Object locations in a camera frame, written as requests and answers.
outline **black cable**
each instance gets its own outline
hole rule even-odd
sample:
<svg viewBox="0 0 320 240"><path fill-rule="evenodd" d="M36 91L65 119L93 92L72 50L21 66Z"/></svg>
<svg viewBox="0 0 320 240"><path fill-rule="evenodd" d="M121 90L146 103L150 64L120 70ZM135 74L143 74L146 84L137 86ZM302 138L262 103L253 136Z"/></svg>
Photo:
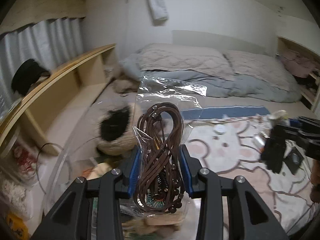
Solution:
<svg viewBox="0 0 320 240"><path fill-rule="evenodd" d="M39 150L39 152L38 152L37 159L36 159L36 176L37 176L37 179L38 179L38 182L39 182L39 186L40 186L42 192L43 192L45 195L46 195L46 192L45 192L44 188L42 187L42 184L41 184L40 179L39 179L38 159L39 159L40 153L42 152L43 147L46 146L46 145L54 145L54 146L58 147L61 151L63 151L63 148L62 148L59 144L57 144L57 143L45 143L45 144L40 148L40 150Z"/></svg>

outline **clear plastic sheet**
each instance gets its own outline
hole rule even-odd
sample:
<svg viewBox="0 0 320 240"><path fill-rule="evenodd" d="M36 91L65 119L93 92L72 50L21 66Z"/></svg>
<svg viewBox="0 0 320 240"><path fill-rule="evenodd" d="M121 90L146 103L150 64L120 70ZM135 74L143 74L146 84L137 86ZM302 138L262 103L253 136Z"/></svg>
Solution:
<svg viewBox="0 0 320 240"><path fill-rule="evenodd" d="M187 194L184 194L184 187L180 186L183 182L177 150L179 150L179 145L187 140L193 129L192 123L197 121L202 113L202 107L195 95L205 97L206 87L174 79L143 77L138 88L133 117L133 130L141 149L138 179L145 181L146 174L148 174L146 169L152 170L154 166L159 172L151 172L156 178L149 180L152 181L152 186L144 191L147 192L143 197L144 200L140 199L143 194L135 194L133 200L121 202L123 213L147 219L153 217L155 220L161 220L161 216L167 217L166 220L178 216L181 220L185 218L189 198ZM191 120L183 118L183 112L188 110L193 110L194 113ZM152 127L149 126L147 129L149 121L152 122ZM169 159L165 167L162 167L162 162L159 161L162 157L156 157L155 162L151 161L147 164L147 160L154 158L157 151L159 151L159 156L164 155L164 158ZM136 192L141 189L142 186L138 182Z"/></svg>

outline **white wall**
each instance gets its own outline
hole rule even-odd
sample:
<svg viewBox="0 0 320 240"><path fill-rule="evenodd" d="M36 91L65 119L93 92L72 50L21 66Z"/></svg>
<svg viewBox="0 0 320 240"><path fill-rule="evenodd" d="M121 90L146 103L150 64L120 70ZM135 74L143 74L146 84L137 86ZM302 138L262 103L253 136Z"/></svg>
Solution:
<svg viewBox="0 0 320 240"><path fill-rule="evenodd" d="M320 54L320 29L317 24L296 17L278 16L277 35L295 41Z"/></svg>
<svg viewBox="0 0 320 240"><path fill-rule="evenodd" d="M87 49L117 43L120 58L151 42L172 42L172 30L217 33L275 51L276 15L254 0L165 0L169 20L153 26L146 0L87 0Z"/></svg>

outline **gray curtain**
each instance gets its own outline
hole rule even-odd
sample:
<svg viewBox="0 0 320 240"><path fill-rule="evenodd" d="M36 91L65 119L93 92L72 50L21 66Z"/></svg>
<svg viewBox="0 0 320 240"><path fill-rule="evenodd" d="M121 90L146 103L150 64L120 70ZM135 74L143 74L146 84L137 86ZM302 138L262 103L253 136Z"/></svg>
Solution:
<svg viewBox="0 0 320 240"><path fill-rule="evenodd" d="M81 19L45 20L7 33L0 40L0 113L17 99L11 80L19 66L33 58L52 71L84 52Z"/></svg>

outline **blue mat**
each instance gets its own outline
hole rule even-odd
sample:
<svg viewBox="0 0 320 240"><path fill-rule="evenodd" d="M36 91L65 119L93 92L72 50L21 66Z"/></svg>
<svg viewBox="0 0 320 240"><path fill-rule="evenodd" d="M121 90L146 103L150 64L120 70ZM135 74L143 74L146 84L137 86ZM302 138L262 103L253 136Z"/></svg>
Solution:
<svg viewBox="0 0 320 240"><path fill-rule="evenodd" d="M182 111L182 116L185 120L198 119L199 109L191 109ZM222 119L226 114L228 117L245 117L267 115L270 114L268 109L263 106L223 106L223 107L206 107L203 109L199 119Z"/></svg>

